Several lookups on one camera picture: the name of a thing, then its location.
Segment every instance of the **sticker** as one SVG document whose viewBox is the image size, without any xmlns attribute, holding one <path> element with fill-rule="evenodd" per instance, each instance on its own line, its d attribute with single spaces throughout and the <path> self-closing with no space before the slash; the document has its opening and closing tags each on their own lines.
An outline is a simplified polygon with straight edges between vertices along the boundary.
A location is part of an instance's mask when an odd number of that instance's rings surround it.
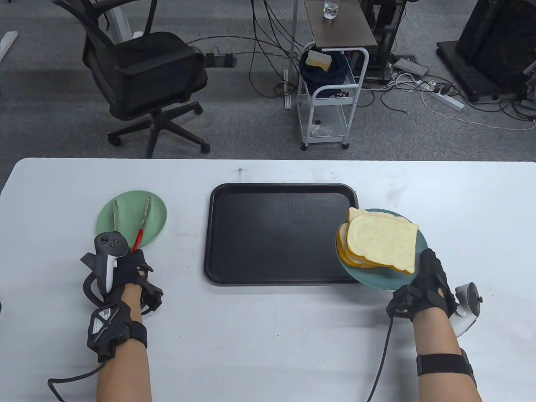
<svg viewBox="0 0 536 402">
<path fill-rule="evenodd" d="M 109 319 L 111 315 L 111 309 L 107 308 L 106 310 L 99 312 L 99 315 L 104 319 Z"/>
<path fill-rule="evenodd" d="M 92 335 L 95 335 L 97 332 L 101 330 L 101 328 L 104 326 L 104 323 L 100 321 L 98 318 L 96 318 L 93 321 L 93 332 Z"/>
</svg>

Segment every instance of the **stack of bread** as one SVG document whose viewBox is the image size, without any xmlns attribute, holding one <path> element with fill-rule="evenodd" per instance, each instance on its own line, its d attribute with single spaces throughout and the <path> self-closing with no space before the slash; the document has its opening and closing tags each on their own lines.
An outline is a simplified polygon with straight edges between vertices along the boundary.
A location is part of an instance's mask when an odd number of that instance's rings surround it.
<svg viewBox="0 0 536 402">
<path fill-rule="evenodd" d="M 337 250 L 340 259 L 351 267 L 383 266 L 413 274 L 418 231 L 419 227 L 406 218 L 350 208 L 348 223 L 337 235 Z"/>
</svg>

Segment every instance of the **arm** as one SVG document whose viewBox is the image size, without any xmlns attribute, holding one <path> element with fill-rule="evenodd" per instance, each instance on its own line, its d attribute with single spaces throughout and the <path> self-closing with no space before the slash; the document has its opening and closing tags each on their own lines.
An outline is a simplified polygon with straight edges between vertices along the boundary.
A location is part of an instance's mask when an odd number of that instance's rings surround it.
<svg viewBox="0 0 536 402">
<path fill-rule="evenodd" d="M 413 319 L 413 329 L 417 354 L 461 355 L 452 325 L 442 309 L 434 307 L 417 313 Z M 421 375 L 419 377 L 419 401 L 482 402 L 473 380 L 468 375 L 458 373 Z"/>
<path fill-rule="evenodd" d="M 142 322 L 142 288 L 127 284 L 121 296 L 130 307 L 130 318 Z M 129 339 L 117 347 L 115 357 L 99 373 L 98 402 L 151 402 L 149 360 L 143 344 Z"/>
</svg>

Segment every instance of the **wheel caster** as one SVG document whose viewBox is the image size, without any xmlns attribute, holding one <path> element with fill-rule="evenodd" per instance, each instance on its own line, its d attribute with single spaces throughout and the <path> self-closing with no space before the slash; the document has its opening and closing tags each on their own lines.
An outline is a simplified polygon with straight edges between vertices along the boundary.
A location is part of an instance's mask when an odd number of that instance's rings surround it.
<svg viewBox="0 0 536 402">
<path fill-rule="evenodd" d="M 120 146 L 121 145 L 121 137 L 120 136 L 111 136 L 108 134 L 108 142 L 112 144 L 113 146 Z"/>
</svg>

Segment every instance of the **green plate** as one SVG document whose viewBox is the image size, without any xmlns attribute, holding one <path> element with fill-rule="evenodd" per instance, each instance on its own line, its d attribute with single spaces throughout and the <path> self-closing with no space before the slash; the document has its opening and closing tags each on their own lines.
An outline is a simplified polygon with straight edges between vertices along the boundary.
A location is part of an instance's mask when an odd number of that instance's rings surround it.
<svg viewBox="0 0 536 402">
<path fill-rule="evenodd" d="M 142 224 L 147 198 L 151 198 L 151 209 L 147 216 L 141 247 L 149 244 L 160 233 L 167 219 L 167 209 L 164 201 L 149 191 L 134 190 L 124 192 L 112 198 L 101 210 L 97 218 L 97 234 L 114 231 L 114 199 L 119 206 L 119 231 L 125 237 L 129 246 L 134 245 L 139 227 Z"/>
<path fill-rule="evenodd" d="M 387 212 L 396 217 L 402 216 L 399 213 L 382 209 L 368 209 L 367 211 Z M 427 248 L 428 244 L 426 243 L 426 239 L 419 230 L 417 232 L 417 244 L 415 246 L 415 273 L 413 273 L 412 275 L 408 275 L 406 273 L 398 272 L 387 267 L 357 268 L 348 266 L 343 262 L 343 260 L 340 259 L 339 252 L 337 250 L 337 243 L 335 243 L 335 252 L 337 254 L 337 258 L 339 259 L 346 272 L 348 272 L 351 276 L 353 276 L 362 284 L 385 291 L 394 291 L 400 286 L 409 285 L 411 282 L 413 282 L 413 279 L 415 279 L 415 277 L 419 273 L 419 258 L 421 257 L 421 253 Z"/>
</svg>

